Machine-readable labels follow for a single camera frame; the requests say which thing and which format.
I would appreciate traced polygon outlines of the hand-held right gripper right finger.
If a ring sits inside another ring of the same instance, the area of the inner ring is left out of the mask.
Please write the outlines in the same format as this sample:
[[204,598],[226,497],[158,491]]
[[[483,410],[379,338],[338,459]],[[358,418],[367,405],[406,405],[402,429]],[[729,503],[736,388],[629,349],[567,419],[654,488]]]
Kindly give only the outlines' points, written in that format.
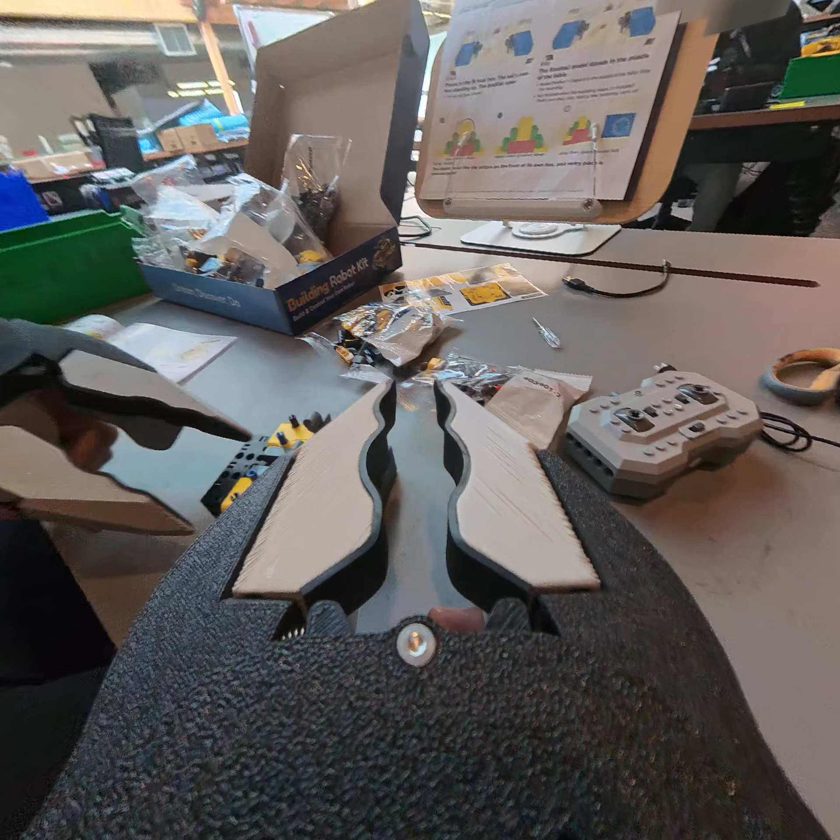
[[447,506],[448,577],[464,597],[597,592],[601,581],[539,461],[520,433],[455,384],[434,385]]

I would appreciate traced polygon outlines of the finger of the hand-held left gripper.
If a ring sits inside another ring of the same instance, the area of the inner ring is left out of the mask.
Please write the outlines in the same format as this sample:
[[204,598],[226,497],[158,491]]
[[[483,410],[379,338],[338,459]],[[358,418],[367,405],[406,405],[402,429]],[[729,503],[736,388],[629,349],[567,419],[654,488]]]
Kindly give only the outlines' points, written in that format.
[[59,363],[68,403],[121,429],[139,446],[171,448],[185,428],[240,444],[252,433],[156,371],[74,350]]
[[193,525],[161,500],[107,472],[70,462],[58,436],[12,424],[1,431],[2,503],[21,515],[91,530],[185,537]]

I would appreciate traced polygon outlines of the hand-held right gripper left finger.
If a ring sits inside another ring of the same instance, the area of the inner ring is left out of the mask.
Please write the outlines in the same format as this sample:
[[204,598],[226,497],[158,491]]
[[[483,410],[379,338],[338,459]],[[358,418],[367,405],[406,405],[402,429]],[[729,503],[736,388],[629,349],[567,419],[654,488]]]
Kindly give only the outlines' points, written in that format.
[[395,419],[396,384],[386,380],[303,446],[250,540],[234,598],[358,611],[378,592],[388,566]]

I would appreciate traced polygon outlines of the yellow black brick assembly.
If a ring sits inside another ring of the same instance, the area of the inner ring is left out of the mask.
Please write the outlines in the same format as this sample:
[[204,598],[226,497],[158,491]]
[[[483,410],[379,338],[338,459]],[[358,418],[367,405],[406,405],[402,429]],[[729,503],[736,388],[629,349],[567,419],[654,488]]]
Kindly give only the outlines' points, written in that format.
[[215,479],[202,498],[205,509],[218,518],[241,498],[257,479],[277,461],[291,457],[315,433],[328,425],[331,415],[318,412],[298,420],[290,415],[268,436],[259,436],[243,444],[236,456]]

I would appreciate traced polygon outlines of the blue cardboard kit box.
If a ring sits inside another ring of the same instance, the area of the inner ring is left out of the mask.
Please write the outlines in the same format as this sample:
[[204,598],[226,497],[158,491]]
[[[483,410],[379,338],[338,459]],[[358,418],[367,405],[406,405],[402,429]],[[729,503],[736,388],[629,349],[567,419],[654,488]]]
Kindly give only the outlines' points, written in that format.
[[399,270],[398,225],[428,51],[417,1],[373,2],[259,48],[246,172],[279,187],[293,134],[351,141],[326,242],[332,260],[276,290],[142,266],[152,293],[297,336]]

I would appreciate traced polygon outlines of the clear bag yellow gear parts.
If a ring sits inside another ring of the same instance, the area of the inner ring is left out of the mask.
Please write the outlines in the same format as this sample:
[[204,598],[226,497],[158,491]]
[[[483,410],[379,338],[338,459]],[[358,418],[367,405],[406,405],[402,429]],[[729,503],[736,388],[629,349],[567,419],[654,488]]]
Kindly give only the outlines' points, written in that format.
[[125,213],[132,228],[135,260],[154,268],[232,279],[256,270],[252,258],[228,248],[203,248],[205,238],[219,235],[241,205],[258,191],[244,173],[223,171],[206,177],[206,168],[192,154],[184,154],[137,175],[130,184],[141,200],[134,216]]

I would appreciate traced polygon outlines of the grey desk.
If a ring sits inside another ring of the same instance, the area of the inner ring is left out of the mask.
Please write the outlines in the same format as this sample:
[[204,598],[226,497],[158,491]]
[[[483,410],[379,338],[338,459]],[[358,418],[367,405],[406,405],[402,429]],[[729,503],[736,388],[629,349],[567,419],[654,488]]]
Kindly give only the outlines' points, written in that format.
[[[464,316],[445,349],[492,364],[590,375],[593,393],[624,392],[657,363],[692,371],[763,410],[838,440],[838,410],[788,406],[760,386],[771,362],[838,345],[838,289],[672,276],[638,299],[560,287],[567,269],[508,259],[548,295]],[[159,301],[112,312],[236,342],[188,388],[256,435],[289,414],[333,417],[359,384],[297,339]],[[553,350],[532,318],[562,342]],[[389,440],[397,483],[388,506],[390,561],[362,608],[361,631],[382,631],[434,606],[464,606],[445,568],[445,502],[453,488],[429,403],[401,406]],[[621,505],[696,598],[738,673],[763,736],[803,799],[838,838],[838,449],[791,455],[757,443],[729,467],[699,470],[661,498]]]

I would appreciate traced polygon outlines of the person's left hand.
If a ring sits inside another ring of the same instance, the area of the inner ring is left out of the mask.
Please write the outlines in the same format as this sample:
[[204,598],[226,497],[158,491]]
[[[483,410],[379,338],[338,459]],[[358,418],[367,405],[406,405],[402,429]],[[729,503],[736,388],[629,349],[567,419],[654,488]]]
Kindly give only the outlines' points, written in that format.
[[35,394],[56,423],[58,440],[71,463],[88,472],[100,471],[112,458],[119,430],[69,404],[61,392]]

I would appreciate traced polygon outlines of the instruction booklet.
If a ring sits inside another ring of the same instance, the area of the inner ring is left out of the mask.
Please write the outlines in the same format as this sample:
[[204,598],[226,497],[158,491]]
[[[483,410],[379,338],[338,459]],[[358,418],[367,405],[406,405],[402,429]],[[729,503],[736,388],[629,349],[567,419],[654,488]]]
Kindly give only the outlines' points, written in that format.
[[79,318],[64,328],[103,340],[179,385],[236,342],[236,337],[184,332],[147,322],[123,325],[101,314]]

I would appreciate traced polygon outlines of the clear bag black red parts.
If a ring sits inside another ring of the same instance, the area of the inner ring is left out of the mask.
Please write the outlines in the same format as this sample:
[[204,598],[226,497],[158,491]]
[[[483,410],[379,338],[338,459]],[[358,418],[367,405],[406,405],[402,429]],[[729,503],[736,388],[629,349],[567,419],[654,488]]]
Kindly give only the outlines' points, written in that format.
[[592,377],[490,364],[451,352],[449,369],[432,378],[421,370],[400,384],[400,399],[415,410],[434,396],[435,384],[454,385],[540,449],[555,450],[571,408],[592,388]]

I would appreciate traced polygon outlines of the person's black trouser legs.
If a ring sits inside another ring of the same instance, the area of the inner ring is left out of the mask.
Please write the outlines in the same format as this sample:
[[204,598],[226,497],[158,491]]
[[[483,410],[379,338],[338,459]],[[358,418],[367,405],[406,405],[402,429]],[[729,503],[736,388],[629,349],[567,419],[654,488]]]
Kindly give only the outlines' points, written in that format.
[[115,648],[42,525],[2,519],[2,838],[20,837],[66,766]]

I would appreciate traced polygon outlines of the clear bag yellow grey parts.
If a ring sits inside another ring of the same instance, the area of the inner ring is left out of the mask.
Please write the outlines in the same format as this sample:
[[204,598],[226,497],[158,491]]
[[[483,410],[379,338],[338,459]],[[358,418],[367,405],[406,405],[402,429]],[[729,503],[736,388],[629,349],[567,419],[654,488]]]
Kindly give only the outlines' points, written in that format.
[[330,334],[297,339],[338,365],[343,378],[376,384],[399,376],[459,324],[428,306],[371,302],[333,317]]

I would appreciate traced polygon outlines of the yellow black sticker sheet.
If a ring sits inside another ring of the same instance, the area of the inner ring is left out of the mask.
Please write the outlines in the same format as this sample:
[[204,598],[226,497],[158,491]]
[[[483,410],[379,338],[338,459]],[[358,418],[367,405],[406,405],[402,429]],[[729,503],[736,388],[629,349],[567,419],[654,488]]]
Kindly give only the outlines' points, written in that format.
[[379,292],[384,303],[427,308],[450,317],[546,296],[510,264],[399,280],[380,286]]

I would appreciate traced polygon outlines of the wooden document stand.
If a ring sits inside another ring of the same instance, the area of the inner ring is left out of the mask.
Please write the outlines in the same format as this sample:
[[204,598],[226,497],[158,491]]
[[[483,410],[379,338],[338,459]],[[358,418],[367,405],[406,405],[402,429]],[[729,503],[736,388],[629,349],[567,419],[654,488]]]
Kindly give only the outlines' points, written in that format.
[[[571,228],[576,225],[583,228],[614,227],[634,221],[651,209],[664,194],[676,170],[679,153],[693,117],[697,95],[716,43],[716,36],[707,34],[708,15],[701,14],[699,10],[691,13],[689,2],[655,3],[660,14],[679,11],[680,24],[660,82],[654,110],[648,121],[643,147],[637,157],[633,180],[624,199],[424,200],[419,195],[428,158],[428,143],[424,140],[423,125],[415,183],[416,202],[422,212],[440,220],[465,219],[483,222],[489,228],[504,228],[513,224],[514,231],[517,232],[527,224],[554,225],[557,228]],[[439,65],[440,58],[437,52],[427,105],[430,93],[435,90]]]

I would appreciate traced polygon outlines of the printed instruction sheet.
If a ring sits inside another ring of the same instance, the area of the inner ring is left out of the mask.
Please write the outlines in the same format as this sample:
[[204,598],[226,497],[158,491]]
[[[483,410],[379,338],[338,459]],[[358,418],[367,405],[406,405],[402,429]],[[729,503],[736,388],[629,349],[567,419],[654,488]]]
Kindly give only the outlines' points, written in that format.
[[427,201],[623,200],[680,24],[643,1],[455,2]]

